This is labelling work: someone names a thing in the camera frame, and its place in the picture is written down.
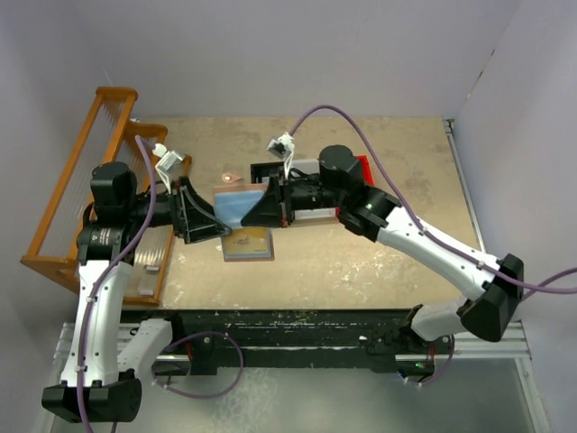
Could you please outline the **gold card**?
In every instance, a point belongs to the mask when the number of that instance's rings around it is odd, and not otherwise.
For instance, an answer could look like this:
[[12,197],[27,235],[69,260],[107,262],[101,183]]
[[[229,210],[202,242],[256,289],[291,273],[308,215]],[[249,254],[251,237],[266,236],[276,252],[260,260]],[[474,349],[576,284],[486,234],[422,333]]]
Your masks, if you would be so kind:
[[227,260],[270,257],[269,230],[265,227],[234,229],[231,234],[222,238],[222,250]]

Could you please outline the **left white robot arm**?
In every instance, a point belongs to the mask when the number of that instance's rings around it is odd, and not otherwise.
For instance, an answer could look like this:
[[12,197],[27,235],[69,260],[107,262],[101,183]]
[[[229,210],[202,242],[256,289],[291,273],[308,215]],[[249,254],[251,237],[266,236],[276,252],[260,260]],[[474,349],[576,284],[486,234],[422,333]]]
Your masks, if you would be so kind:
[[150,227],[171,226],[187,244],[230,233],[189,178],[165,191],[137,190],[124,162],[92,171],[92,200],[78,234],[79,301],[74,335],[60,382],[44,389],[44,409],[90,430],[94,423],[131,422],[142,401],[142,373],[165,349],[185,341],[184,322],[173,314],[145,319],[123,351],[117,349],[124,294],[132,278],[134,250]]

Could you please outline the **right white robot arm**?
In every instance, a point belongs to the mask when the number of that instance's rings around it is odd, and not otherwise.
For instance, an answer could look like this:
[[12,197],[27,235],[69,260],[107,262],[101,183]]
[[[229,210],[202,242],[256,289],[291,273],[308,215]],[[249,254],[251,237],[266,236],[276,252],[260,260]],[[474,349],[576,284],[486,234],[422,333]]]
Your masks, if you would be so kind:
[[362,162],[346,146],[324,148],[318,163],[312,175],[298,172],[286,180],[282,170],[270,175],[264,196],[242,218],[242,226],[283,227],[298,210],[336,207],[348,231],[408,255],[461,292],[445,304],[412,308],[405,333],[424,341],[462,332],[501,340],[522,300],[520,259],[479,250],[471,251],[470,260],[463,258],[465,244],[413,218],[398,198],[367,183]]

